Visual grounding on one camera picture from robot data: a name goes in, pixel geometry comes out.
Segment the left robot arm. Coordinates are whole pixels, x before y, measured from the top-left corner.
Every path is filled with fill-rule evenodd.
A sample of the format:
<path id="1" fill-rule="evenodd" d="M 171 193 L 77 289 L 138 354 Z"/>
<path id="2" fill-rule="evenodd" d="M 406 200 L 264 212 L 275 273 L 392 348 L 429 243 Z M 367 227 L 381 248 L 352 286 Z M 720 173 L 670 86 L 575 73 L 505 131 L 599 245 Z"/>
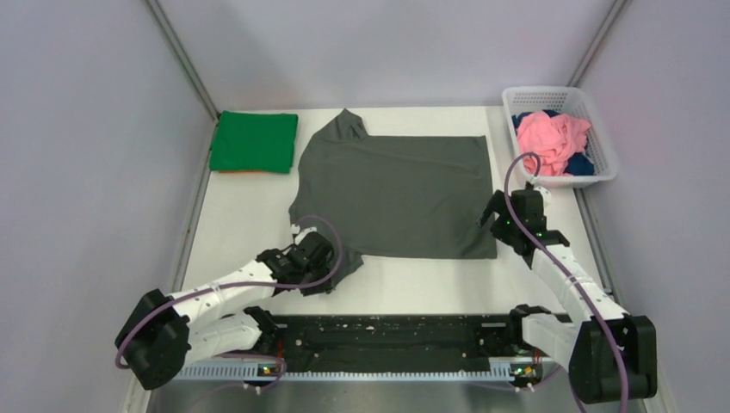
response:
<path id="1" fill-rule="evenodd" d="M 258 302 L 287 290 L 329 291 L 342 258 L 340 239 L 307 228 L 287 247 L 265 250 L 207 284 L 170 294 L 154 289 L 115 338 L 114 363 L 154 390 L 198 361 L 231 352 L 266 355 L 275 348 L 278 326 Z"/>

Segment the dark grey t-shirt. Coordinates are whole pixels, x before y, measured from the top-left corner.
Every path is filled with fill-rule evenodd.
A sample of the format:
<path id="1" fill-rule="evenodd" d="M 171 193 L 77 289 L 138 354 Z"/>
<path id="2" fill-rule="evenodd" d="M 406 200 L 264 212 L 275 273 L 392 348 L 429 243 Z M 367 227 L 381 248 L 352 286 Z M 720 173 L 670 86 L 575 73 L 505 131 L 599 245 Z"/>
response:
<path id="1" fill-rule="evenodd" d="M 479 218 L 492 196 L 483 136 L 375 136 L 341 111 L 310 138 L 288 212 L 343 252 L 333 275 L 365 256 L 484 260 L 498 255 Z"/>

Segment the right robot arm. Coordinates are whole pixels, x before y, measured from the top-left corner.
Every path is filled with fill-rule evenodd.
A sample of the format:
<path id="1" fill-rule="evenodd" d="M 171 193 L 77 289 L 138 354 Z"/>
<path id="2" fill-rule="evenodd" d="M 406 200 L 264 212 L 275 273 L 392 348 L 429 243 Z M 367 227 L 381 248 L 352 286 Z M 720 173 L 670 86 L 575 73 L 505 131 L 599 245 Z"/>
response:
<path id="1" fill-rule="evenodd" d="M 579 264 L 567 238 L 547 228 L 543 198 L 534 188 L 496 191 L 479 218 L 550 289 L 571 322 L 541 306 L 519 305 L 504 332 L 507 348 L 533 348 L 568 374 L 584 404 L 652 398 L 658 390 L 657 334 L 646 316 L 618 305 Z"/>

